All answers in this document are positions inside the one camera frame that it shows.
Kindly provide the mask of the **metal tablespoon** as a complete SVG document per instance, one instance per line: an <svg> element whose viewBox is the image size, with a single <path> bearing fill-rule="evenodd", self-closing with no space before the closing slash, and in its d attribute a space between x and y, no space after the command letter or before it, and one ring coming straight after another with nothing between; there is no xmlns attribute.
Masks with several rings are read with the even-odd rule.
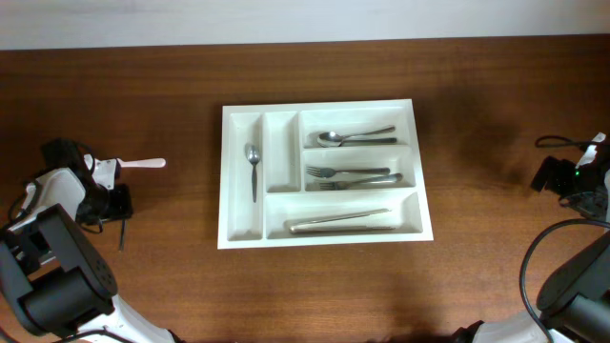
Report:
<svg viewBox="0 0 610 343"><path fill-rule="evenodd" d="M386 126L375 131L367 131L361 133L352 133L347 135L341 135L335 131L327 131L321 133L316 141L323 148L338 148L341 147L339 144L346 139L375 139L369 138L369 135L379 135L383 133L394 132L396 127L394 125Z"/></svg>
<svg viewBox="0 0 610 343"><path fill-rule="evenodd" d="M376 139L346 139L343 140L339 146L351 146L351 145L383 145L383 144L395 144L397 138L386 137Z"/></svg>

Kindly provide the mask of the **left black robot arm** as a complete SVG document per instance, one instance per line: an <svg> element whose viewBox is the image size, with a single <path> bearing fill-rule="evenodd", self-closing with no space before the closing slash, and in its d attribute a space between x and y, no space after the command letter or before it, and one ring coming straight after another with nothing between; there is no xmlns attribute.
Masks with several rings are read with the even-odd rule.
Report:
<svg viewBox="0 0 610 343"><path fill-rule="evenodd" d="M41 148L46 168L25 184L1 229L1 294L29 333L61 342L168 342L119 295L111 268L88 236L125 224L132 198L116 184L118 162L56 138Z"/></svg>

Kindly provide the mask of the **pink plastic knife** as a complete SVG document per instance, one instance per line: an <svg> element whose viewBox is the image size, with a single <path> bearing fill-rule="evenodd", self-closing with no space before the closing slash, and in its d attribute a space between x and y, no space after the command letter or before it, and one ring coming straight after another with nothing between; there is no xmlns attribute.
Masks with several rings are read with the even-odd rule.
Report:
<svg viewBox="0 0 610 343"><path fill-rule="evenodd" d="M151 158L133 161L125 161L120 158L117 158L117 163L122 168L160 169L166 166L167 161L164 158Z"/></svg>

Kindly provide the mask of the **small metal teaspoon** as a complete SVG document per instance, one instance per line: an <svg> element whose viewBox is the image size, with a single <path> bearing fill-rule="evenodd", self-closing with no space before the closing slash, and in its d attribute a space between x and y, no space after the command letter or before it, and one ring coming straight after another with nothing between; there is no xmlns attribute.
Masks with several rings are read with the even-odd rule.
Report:
<svg viewBox="0 0 610 343"><path fill-rule="evenodd" d="M119 246L118 246L118 250L120 252L123 252L125 250L126 232L127 232L127 219L123 219L121 221Z"/></svg>
<svg viewBox="0 0 610 343"><path fill-rule="evenodd" d="M257 188L258 188L258 175L257 175L257 165L261 161L261 154L258 147L252 143L246 145L245 149L246 158L248 162L252 166L252 199L255 203L257 201Z"/></svg>

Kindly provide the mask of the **metal fork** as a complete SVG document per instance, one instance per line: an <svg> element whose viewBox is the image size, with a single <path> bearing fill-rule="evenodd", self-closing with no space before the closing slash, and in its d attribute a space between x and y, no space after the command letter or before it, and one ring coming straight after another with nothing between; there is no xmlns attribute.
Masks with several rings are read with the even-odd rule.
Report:
<svg viewBox="0 0 610 343"><path fill-rule="evenodd" d="M322 191L344 191L359 186L376 186L395 184L403 179L402 173L393 173L384 176L376 176L371 178L359 179L356 181L335 181L335 182L321 182L318 183L318 187Z"/></svg>
<svg viewBox="0 0 610 343"><path fill-rule="evenodd" d="M389 168L377 168L377 169L332 169L332 168L319 168L314 166L307 166L305 172L310 176L318 178L332 178L338 174L343 173L355 173L355 174L372 174L372 175L388 175L390 173Z"/></svg>

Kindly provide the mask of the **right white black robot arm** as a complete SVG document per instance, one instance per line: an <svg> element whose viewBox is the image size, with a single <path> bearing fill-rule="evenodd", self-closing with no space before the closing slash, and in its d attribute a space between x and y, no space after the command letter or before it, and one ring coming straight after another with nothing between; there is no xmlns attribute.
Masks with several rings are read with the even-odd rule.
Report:
<svg viewBox="0 0 610 343"><path fill-rule="evenodd" d="M546 157L531 188L559 197L559 205L580 214L544 229L528 247L518 286L525 311L500 322L479 321L459 328L450 342L607 342L609 340L609 136L600 132L586 141L545 135L538 148L576 147L576 163ZM604 234L575 254L546 279L532 304L526 291L530 259L542 239L571 226L592 226Z"/></svg>

